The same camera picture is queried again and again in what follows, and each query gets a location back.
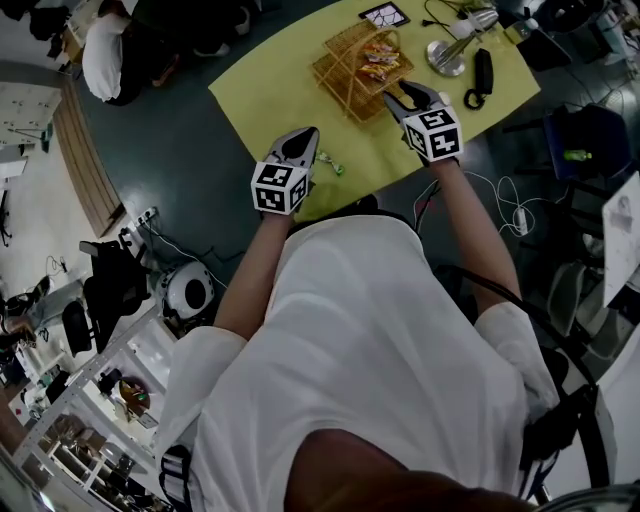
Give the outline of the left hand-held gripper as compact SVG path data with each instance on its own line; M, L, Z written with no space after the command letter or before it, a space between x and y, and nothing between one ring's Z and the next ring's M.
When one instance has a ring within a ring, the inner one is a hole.
M256 163L251 179L256 210L291 215L300 207L310 193L319 138L319 130L310 126L274 141L265 158Z

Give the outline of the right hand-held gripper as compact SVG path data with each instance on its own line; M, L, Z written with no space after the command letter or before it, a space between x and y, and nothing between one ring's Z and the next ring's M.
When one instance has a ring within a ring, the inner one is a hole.
M416 82L402 80L400 88L413 101L412 107L405 107L389 92L383 93L383 99L403 128L408 146L428 163L457 159L464 144L461 124L453 107L440 93Z

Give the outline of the red snack packet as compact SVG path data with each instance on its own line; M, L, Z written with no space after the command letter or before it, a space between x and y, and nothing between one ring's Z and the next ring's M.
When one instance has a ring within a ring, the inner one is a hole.
M385 82L389 74L401 66L398 60L389 62L368 62L358 69L362 76L369 77L378 82Z

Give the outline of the orange snack packet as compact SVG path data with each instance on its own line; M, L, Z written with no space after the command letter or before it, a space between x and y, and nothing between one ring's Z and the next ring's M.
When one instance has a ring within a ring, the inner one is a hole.
M390 65L397 61L399 53L392 46L381 43L367 43L362 48L368 62Z

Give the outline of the green candy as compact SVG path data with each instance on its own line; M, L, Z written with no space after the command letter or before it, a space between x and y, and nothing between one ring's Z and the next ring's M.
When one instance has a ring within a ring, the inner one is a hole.
M329 165L335 172L336 175L341 176L344 173L344 166L336 162L329 154L324 151L318 151L316 153L316 158L318 161Z

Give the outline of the two-tier wicker basket rack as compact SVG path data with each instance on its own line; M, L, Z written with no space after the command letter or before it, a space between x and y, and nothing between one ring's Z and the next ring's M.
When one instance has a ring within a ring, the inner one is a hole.
M362 48L367 43L392 46L399 53L401 66L392 71L385 82L362 76L358 69L368 63ZM399 82L414 65L401 49L399 31L395 27L377 28L368 20L352 25L324 42L326 54L312 64L319 86L327 90L341 105L345 116L365 123L385 108L383 93L403 94Z

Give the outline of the person's left forearm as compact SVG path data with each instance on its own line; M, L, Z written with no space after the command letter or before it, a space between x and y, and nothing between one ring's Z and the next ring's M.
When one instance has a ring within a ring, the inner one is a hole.
M293 217L265 213L224 293L214 326L248 342L264 322Z

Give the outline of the person's right forearm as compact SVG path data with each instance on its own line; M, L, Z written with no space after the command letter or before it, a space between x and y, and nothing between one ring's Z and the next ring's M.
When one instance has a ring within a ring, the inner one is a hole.
M458 163L444 159L429 164L438 179L464 267L521 297L514 262L475 190Z

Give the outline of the silver desk lamp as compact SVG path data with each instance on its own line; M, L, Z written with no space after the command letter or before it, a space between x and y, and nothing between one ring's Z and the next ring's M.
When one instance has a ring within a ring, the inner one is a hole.
M454 38L452 42L436 40L425 50L427 63L441 76L460 76L465 70L466 49L473 42L481 42L482 36L491 31L499 19L494 7L472 8L463 15L463 19L448 27Z

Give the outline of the yellow-green tablecloth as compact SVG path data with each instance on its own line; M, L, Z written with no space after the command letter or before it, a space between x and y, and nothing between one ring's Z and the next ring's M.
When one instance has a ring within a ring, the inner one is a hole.
M356 24L361 12L384 0L340 0L282 29L223 73L209 87L250 154L262 159L272 143L297 128L315 126L321 150L345 171L337 175L328 165L313 167L315 186L297 215L315 220L376 192L417 170L421 162L402 141L402 131L388 111L360 124L344 116L338 102L319 87L312 63L324 53L330 37ZM461 122L464 140L470 140L505 119L534 97L540 87L523 57L502 29L483 35L465 52L467 64L479 47L492 56L494 89L479 111L463 104L473 85L473 70L455 78L436 74L424 51L434 40L446 40L441 26L423 27L435 16L455 22L454 11L439 0L393 0L410 19L399 29L401 48L413 63L408 80L448 95Z

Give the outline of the black telephone handset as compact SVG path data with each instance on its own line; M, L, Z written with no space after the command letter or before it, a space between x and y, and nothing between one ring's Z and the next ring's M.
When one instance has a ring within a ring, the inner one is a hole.
M463 102L466 108L478 111L493 93L494 71L491 54L485 49L479 49L474 56L475 80L472 88L466 91Z

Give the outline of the white round helmet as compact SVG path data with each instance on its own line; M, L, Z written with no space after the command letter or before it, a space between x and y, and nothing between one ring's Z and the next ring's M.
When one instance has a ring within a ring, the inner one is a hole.
M192 261L162 274L156 282L154 294L164 317L189 320L202 313L213 301L213 276L204 264Z

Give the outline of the clear plastic bottle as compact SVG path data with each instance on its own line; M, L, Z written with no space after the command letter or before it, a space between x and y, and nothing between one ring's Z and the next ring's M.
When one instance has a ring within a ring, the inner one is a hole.
M527 40L538 27L538 22L533 18L518 20L509 25L504 30L504 34L511 43L519 45Z

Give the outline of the blue chair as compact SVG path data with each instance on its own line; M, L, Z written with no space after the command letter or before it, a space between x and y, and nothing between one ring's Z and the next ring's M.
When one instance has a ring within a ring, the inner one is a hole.
M552 174L558 181L610 180L624 173L633 162L631 144L623 117L598 104L588 104L576 111L559 107L552 113L525 123L511 125L503 133L543 133L548 160L516 170L518 174ZM565 150L586 150L592 159L565 161Z
M573 62L569 53L540 29L533 30L516 47L528 67L536 72L566 67Z

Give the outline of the black office chair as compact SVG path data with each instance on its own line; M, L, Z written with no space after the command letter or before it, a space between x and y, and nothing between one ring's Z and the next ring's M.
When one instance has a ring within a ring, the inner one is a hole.
M67 300L61 314L72 356L102 353L119 320L150 298L150 270L142 264L146 244L134 230L121 229L113 241L82 241L79 250L90 257L92 274L81 283L82 296Z

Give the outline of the person's white shirt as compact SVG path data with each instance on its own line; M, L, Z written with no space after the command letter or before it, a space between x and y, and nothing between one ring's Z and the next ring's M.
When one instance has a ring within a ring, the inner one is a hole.
M517 496L525 426L558 401L520 308L468 320L405 222L349 216L286 241L248 342L205 326L176 343L156 457L191 512L283 512L296 452L326 429Z

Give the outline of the wooden slatted board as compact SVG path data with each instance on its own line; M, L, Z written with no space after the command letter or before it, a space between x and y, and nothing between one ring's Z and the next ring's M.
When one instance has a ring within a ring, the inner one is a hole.
M121 219L125 208L104 169L69 80L61 87L53 126L76 196L95 236L102 238Z

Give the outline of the white metal shelf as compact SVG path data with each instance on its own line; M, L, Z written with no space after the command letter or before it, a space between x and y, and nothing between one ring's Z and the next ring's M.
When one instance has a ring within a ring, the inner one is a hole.
M167 509L153 450L174 342L153 308L121 321L102 353L80 356L72 373L47 388L12 462L45 473L97 512ZM100 394L100 374L114 368L146 387L151 404L143 415L128 411L118 387Z

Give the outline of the grey office chair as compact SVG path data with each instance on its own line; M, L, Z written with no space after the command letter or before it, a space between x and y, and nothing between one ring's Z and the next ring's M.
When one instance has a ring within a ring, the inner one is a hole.
M620 330L640 324L640 287L627 283L604 301L604 277L575 261L562 264L549 290L546 311L551 325L577 352L612 362L628 335Z

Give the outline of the brown round bowl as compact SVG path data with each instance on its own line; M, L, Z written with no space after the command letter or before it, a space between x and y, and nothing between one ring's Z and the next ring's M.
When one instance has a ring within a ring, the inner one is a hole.
M118 390L130 413L141 416L150 409L149 393L146 387L138 381L121 379L118 383Z

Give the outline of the white pegboard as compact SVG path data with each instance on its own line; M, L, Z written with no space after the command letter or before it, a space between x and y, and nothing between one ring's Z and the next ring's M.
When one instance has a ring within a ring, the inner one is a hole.
M60 102L60 88L0 82L0 148L39 140Z

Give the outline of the white table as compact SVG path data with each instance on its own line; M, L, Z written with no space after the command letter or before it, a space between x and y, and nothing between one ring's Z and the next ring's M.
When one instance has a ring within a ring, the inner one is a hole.
M634 172L602 207L603 305L608 306L640 267L640 173Z

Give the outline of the black swivel chair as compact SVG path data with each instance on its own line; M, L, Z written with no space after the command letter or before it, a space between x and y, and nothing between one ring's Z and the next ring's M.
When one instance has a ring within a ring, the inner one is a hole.
M518 496L529 499L542 490L560 452L576 437L582 443L590 485L601 488L612 484L617 444L600 387L581 361L564 352L544 347L542 357L560 401L524 429Z

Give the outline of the black picture frame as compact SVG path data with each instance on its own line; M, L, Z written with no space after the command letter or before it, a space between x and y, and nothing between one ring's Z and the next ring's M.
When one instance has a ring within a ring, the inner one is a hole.
M362 20L368 20L377 28L400 27L410 22L410 18L393 2L387 1L359 14Z

